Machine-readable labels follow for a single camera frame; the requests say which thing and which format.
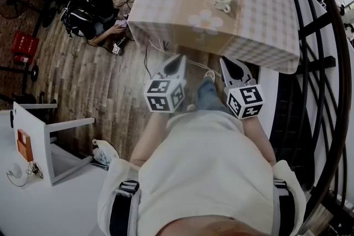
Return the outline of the red fire extinguisher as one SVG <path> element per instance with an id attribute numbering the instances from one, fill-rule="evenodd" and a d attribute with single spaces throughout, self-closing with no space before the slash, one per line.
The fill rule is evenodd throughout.
<path id="1" fill-rule="evenodd" d="M 23 55 L 23 54 L 16 54 L 14 55 L 13 58 L 14 62 L 16 64 L 28 64 L 31 65 L 33 62 L 33 57 L 32 56 L 28 56 L 28 55 Z"/>

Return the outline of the small white round device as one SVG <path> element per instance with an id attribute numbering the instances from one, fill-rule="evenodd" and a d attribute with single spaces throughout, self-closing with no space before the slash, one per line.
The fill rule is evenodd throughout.
<path id="1" fill-rule="evenodd" d="M 19 179 L 22 177 L 22 169 L 17 163 L 13 163 L 6 172 L 8 177 Z"/>

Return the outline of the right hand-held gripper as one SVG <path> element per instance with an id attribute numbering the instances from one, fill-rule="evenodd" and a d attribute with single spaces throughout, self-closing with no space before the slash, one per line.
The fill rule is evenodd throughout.
<path id="1" fill-rule="evenodd" d="M 257 116 L 264 105 L 264 94 L 261 85 L 256 85 L 249 68 L 225 56 L 220 58 L 220 65 L 227 88 L 242 86 L 228 90 L 226 104 L 230 111 L 239 120 Z"/>

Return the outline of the white plastic bag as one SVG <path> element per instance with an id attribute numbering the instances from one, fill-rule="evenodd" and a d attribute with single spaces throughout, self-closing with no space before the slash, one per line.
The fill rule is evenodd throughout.
<path id="1" fill-rule="evenodd" d="M 105 140 L 93 139 L 93 158 L 104 167 L 110 167 L 114 159 L 119 159 L 116 149 Z"/>

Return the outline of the orange box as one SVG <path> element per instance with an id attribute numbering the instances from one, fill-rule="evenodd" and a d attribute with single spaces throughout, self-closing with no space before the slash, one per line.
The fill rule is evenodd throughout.
<path id="1" fill-rule="evenodd" d="M 30 136 L 22 129 L 17 130 L 17 149 L 27 162 L 34 161 Z"/>

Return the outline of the large white table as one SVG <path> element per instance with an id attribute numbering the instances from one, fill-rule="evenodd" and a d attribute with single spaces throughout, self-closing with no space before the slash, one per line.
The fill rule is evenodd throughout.
<path id="1" fill-rule="evenodd" d="M 46 124 L 32 115 L 36 105 L 0 111 L 0 231 L 7 236 L 104 236 L 97 200 L 106 171 L 50 141 L 54 132 L 86 126 L 93 118 Z M 17 149 L 17 130 L 31 139 L 34 161 Z M 17 163 L 22 177 L 8 177 Z"/>

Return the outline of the red box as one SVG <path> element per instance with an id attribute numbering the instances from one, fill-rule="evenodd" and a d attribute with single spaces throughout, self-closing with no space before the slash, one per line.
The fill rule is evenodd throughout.
<path id="1" fill-rule="evenodd" d="M 17 31 L 14 36 L 11 51 L 14 54 L 23 54 L 34 57 L 38 44 L 38 38 L 35 38 L 21 31 Z"/>

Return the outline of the person's leg in jeans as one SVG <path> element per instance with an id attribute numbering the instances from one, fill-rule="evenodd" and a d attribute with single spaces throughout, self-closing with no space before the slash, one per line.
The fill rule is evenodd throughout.
<path id="1" fill-rule="evenodd" d="M 220 111 L 232 115 L 221 102 L 211 77 L 205 77 L 196 91 L 195 106 L 198 111 Z"/>

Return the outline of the person's torso in white top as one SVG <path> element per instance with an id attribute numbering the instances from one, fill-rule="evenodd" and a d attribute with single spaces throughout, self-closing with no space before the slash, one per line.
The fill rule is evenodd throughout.
<path id="1" fill-rule="evenodd" d="M 295 236 L 306 198 L 284 160 L 274 166 L 220 111 L 169 117 L 141 166 L 114 159 L 98 199 L 106 236 Z"/>

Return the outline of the table with checkered cloth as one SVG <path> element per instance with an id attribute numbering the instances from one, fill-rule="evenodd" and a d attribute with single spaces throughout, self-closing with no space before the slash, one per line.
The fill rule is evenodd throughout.
<path id="1" fill-rule="evenodd" d="M 294 0 L 135 0 L 128 25 L 138 46 L 164 40 L 292 74 L 299 63 Z"/>

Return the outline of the person's left forearm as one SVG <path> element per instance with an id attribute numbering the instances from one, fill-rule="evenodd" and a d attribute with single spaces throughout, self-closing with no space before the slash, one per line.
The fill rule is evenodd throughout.
<path id="1" fill-rule="evenodd" d="M 152 113 L 138 143 L 133 149 L 130 163 L 141 167 L 165 139 L 169 113 Z"/>

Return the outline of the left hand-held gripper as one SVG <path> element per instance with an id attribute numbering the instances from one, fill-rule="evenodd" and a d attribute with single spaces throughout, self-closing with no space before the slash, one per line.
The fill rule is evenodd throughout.
<path id="1" fill-rule="evenodd" d="M 179 54 L 170 57 L 159 66 L 162 78 L 172 76 L 175 79 L 153 79 L 147 82 L 144 98 L 151 112 L 174 113 L 185 98 L 184 87 L 186 56 Z"/>

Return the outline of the person's right forearm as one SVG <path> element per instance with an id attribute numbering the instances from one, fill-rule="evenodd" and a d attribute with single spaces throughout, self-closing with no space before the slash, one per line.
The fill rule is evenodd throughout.
<path id="1" fill-rule="evenodd" d="M 274 166 L 277 161 L 272 145 L 266 136 L 258 117 L 250 117 L 242 120 L 245 136 L 250 139 L 261 152 L 263 157 Z"/>

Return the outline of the black stand with round base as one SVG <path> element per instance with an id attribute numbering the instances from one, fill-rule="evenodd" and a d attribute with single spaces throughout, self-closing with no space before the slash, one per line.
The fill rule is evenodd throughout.
<path id="1" fill-rule="evenodd" d="M 13 73 L 18 73 L 18 74 L 25 74 L 25 75 L 30 75 L 30 78 L 33 82 L 35 82 L 38 78 L 39 74 L 39 68 L 37 65 L 34 65 L 32 70 L 29 71 L 28 69 L 16 69 L 12 67 L 4 67 L 0 66 L 0 71 L 7 71 L 7 72 L 13 72 Z"/>

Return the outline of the black metal railing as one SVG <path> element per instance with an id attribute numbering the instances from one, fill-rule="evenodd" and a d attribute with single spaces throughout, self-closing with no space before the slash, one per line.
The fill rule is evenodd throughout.
<path id="1" fill-rule="evenodd" d="M 354 236 L 346 148 L 354 114 L 352 46 L 335 0 L 292 1 L 300 59 L 294 74 L 279 76 L 270 142 L 307 194 L 304 228 Z"/>

